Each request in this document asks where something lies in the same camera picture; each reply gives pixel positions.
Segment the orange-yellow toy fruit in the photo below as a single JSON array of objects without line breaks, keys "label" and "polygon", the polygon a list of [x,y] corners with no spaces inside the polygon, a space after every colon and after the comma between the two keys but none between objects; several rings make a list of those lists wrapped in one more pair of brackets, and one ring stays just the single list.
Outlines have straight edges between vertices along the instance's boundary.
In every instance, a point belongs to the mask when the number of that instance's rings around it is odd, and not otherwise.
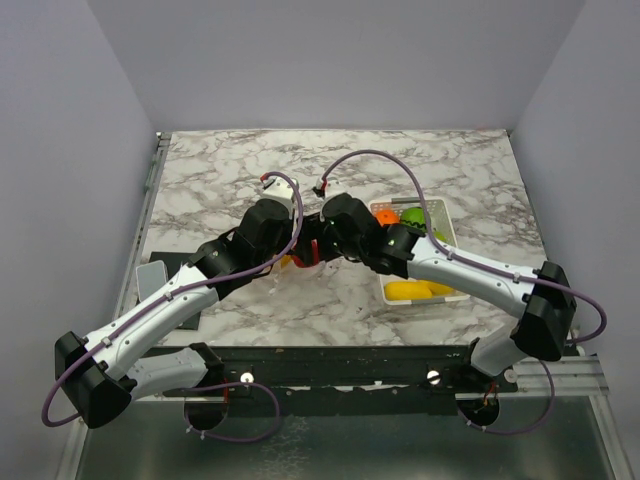
[{"label": "orange-yellow toy fruit", "polygon": [[291,255],[285,255],[279,260],[279,266],[281,268],[286,268],[292,261],[293,258]]}]

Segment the red toy apple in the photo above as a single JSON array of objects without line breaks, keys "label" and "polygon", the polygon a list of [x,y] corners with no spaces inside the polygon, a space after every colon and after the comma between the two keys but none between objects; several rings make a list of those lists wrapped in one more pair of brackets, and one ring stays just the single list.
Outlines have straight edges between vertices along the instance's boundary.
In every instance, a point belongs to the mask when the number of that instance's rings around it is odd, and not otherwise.
[{"label": "red toy apple", "polygon": [[298,240],[290,255],[297,268],[316,266],[320,262],[317,240]]}]

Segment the clear dotted zip bag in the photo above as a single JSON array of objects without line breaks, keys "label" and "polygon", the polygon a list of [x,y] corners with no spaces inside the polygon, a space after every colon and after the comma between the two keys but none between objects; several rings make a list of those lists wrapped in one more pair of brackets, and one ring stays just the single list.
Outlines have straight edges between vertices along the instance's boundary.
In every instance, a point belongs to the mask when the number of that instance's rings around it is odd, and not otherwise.
[{"label": "clear dotted zip bag", "polygon": [[294,285],[301,280],[310,278],[320,270],[321,251],[317,240],[311,240],[299,253],[283,256],[263,274],[267,277],[269,296]]}]

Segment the white perforated basket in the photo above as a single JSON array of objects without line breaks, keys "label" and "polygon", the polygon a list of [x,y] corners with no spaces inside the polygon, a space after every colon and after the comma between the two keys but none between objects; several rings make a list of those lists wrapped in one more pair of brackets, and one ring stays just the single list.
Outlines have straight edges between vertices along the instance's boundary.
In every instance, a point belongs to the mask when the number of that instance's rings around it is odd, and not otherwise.
[{"label": "white perforated basket", "polygon": [[[438,240],[457,246],[456,234],[447,209],[441,197],[426,198],[427,212],[431,220],[434,234]],[[405,212],[411,208],[419,208],[417,197],[389,197],[369,202],[369,209],[382,223],[409,217]],[[449,286],[426,280],[408,280],[392,275],[378,275],[382,299],[390,306],[438,304],[458,302],[469,298]]]}]

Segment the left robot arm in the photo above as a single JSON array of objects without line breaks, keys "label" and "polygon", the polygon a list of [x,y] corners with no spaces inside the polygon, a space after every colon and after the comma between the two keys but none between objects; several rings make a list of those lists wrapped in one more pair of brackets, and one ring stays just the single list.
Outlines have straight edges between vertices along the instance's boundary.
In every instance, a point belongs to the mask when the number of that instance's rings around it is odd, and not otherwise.
[{"label": "left robot arm", "polygon": [[252,282],[293,246],[302,201],[265,197],[244,214],[231,237],[201,245],[158,291],[128,313],[81,337],[54,344],[54,391],[64,391],[90,428],[117,418],[139,386],[130,370],[150,348],[196,313]]}]

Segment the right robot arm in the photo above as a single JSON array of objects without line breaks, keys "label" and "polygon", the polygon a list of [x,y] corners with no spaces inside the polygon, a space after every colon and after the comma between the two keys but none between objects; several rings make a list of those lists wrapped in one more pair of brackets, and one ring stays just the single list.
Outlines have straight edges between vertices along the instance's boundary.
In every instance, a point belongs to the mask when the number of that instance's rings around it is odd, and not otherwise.
[{"label": "right robot arm", "polygon": [[500,270],[487,258],[439,247],[413,227],[381,225],[361,200],[347,193],[326,198],[320,212],[306,220],[322,261],[342,257],[378,274],[443,284],[514,318],[513,324],[473,341],[469,359],[459,367],[467,389],[483,390],[524,358],[555,362],[563,356],[576,301],[560,266],[544,262],[539,269]]}]

